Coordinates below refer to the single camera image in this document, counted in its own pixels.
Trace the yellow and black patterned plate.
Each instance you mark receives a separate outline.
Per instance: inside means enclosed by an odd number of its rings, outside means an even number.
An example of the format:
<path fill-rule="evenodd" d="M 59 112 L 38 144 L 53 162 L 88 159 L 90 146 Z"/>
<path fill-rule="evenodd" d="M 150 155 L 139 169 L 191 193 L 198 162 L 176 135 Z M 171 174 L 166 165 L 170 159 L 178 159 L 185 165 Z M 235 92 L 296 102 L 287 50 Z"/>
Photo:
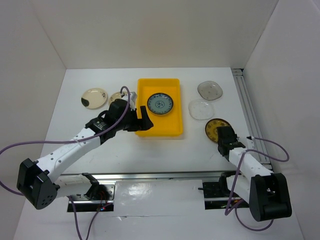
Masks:
<path fill-rule="evenodd" d="M 218 131 L 217 127 L 230 126 L 230 124 L 221 118 L 213 118 L 209 120 L 205 125 L 206 136 L 214 143 L 218 143 Z"/>

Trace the blue floral plate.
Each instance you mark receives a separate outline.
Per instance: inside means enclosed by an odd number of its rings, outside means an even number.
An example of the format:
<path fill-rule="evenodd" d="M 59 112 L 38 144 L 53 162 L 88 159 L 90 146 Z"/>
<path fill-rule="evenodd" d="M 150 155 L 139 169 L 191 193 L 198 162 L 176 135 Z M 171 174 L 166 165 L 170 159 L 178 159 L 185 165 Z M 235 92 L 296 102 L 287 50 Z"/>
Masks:
<path fill-rule="evenodd" d="M 172 97 L 163 92 L 154 93 L 147 99 L 147 108 L 154 115 L 166 115 L 172 111 L 173 107 Z"/>

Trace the clear glass plate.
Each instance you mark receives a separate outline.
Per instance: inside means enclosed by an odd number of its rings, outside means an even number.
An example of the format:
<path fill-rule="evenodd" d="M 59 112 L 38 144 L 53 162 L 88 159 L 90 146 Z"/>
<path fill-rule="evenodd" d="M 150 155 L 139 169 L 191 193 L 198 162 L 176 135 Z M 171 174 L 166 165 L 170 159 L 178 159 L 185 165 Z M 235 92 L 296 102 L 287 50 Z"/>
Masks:
<path fill-rule="evenodd" d="M 214 106 L 201 99 L 192 100 L 188 104 L 188 111 L 190 116 L 198 121 L 209 120 L 215 114 Z"/>

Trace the cream floral plate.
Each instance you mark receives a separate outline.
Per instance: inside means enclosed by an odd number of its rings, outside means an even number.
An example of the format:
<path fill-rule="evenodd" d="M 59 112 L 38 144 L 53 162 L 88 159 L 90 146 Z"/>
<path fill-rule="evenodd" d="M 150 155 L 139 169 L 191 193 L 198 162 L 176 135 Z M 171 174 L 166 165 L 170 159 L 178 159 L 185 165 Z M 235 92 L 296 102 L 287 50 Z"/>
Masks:
<path fill-rule="evenodd" d="M 121 92 L 115 92 L 115 93 L 113 93 L 111 96 L 110 96 L 110 98 L 109 98 L 109 100 L 108 100 L 108 104 L 110 105 L 111 103 L 113 103 L 115 100 L 117 100 L 117 99 L 122 99 L 122 97 L 123 97 L 123 94 L 121 93 Z"/>

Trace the smoky grey glass plate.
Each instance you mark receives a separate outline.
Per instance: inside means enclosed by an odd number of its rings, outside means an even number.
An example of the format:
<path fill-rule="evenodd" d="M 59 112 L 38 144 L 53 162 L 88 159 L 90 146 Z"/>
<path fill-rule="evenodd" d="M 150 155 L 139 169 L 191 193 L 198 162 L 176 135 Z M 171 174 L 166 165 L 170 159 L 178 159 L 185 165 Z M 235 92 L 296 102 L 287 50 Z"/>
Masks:
<path fill-rule="evenodd" d="M 198 85 L 197 91 L 207 101 L 214 101 L 223 95 L 222 88 L 214 81 L 205 81 Z"/>

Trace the cream plate with black spot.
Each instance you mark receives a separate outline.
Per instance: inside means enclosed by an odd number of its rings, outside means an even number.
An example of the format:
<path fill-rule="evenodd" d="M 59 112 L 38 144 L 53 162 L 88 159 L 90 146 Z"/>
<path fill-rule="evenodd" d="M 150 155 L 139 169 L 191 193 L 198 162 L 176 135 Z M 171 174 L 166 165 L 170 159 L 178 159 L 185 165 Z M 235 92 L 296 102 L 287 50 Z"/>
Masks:
<path fill-rule="evenodd" d="M 102 107 L 107 99 L 107 92 L 104 89 L 97 87 L 86 90 L 80 100 L 85 108 L 94 110 Z"/>

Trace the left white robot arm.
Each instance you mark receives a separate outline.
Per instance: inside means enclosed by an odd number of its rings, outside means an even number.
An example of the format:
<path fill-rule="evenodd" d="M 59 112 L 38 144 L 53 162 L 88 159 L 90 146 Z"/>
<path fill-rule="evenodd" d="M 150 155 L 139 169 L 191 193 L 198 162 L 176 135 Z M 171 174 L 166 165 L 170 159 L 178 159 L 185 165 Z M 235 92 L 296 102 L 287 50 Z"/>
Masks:
<path fill-rule="evenodd" d="M 91 119 L 70 144 L 64 144 L 38 160 L 24 160 L 19 166 L 17 189 L 37 210 L 65 196 L 104 199 L 109 195 L 107 188 L 90 173 L 69 177 L 62 177 L 62 173 L 85 154 L 113 138 L 118 131 L 147 131 L 153 126 L 144 105 L 132 109 L 127 100 L 116 99 L 108 110 Z"/>

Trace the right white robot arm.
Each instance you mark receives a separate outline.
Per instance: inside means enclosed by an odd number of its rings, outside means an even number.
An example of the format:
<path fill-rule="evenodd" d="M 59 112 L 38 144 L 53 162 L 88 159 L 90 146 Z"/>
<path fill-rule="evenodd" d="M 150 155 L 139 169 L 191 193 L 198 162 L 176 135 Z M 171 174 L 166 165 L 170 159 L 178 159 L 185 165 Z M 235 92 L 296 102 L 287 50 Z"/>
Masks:
<path fill-rule="evenodd" d="M 218 184 L 220 194 L 228 196 L 225 214 L 235 209 L 231 202 L 238 195 L 257 222 L 290 217 L 292 205 L 286 177 L 263 166 L 252 155 L 257 150 L 241 143 L 231 126 L 217 127 L 217 137 L 219 153 L 236 167 L 235 173 L 222 174 Z"/>

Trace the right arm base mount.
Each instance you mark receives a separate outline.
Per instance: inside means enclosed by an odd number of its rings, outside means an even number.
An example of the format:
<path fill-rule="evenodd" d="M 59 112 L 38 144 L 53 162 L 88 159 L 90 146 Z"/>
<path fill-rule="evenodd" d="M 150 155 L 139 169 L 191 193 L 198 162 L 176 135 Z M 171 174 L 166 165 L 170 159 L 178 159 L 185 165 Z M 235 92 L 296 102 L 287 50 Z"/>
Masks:
<path fill-rule="evenodd" d="M 220 210 L 227 207 L 229 192 L 222 190 L 218 181 L 205 181 L 198 189 L 203 193 L 205 210 Z"/>

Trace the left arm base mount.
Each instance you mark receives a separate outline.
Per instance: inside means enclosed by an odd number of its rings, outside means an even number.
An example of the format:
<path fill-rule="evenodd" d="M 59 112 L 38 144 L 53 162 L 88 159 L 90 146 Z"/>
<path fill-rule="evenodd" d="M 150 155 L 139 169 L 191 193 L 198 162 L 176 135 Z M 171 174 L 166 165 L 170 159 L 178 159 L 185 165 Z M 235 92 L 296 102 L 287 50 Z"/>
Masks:
<path fill-rule="evenodd" d="M 71 196 L 77 213 L 93 213 L 97 210 L 101 212 L 114 211 L 116 182 L 103 181 L 101 184 L 104 189 L 100 190 L 93 198 L 79 194 Z"/>

